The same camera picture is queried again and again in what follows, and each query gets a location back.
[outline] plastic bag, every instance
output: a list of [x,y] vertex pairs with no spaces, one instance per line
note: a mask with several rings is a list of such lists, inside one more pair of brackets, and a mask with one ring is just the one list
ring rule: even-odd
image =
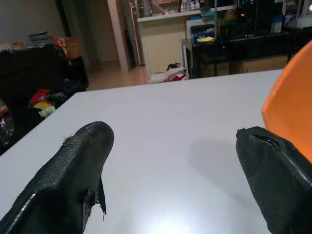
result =
[[11,112],[0,99],[0,146],[10,142],[14,132],[14,124]]

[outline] white shelf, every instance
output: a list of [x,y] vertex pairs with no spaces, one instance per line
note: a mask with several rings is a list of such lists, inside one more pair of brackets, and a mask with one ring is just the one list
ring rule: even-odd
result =
[[[226,11],[232,9],[233,6],[222,6],[218,7],[218,11]],[[182,12],[182,13],[175,13],[170,15],[161,15],[161,16],[151,16],[151,17],[144,17],[144,18],[138,18],[138,22],[147,22],[152,20],[163,20],[163,19],[169,19],[169,18],[176,18],[176,17],[185,17],[185,16],[193,16],[193,15],[200,15],[201,11],[188,11],[188,12]]]

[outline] pile of clothes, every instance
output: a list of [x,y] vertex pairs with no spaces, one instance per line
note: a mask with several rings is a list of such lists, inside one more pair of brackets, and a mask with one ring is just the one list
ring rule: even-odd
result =
[[165,72],[151,74],[151,83],[162,83],[189,79],[180,63],[169,64]]

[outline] orange chair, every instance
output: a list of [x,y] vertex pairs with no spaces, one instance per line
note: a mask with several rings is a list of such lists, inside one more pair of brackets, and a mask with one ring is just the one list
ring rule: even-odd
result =
[[312,162],[312,41],[287,64],[266,100],[266,128]]

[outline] floor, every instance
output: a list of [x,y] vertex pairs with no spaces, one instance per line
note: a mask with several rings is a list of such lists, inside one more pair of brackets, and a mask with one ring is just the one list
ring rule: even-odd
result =
[[89,87],[87,90],[89,91],[148,84],[144,66],[124,72],[118,61],[101,64],[89,72],[88,77]]

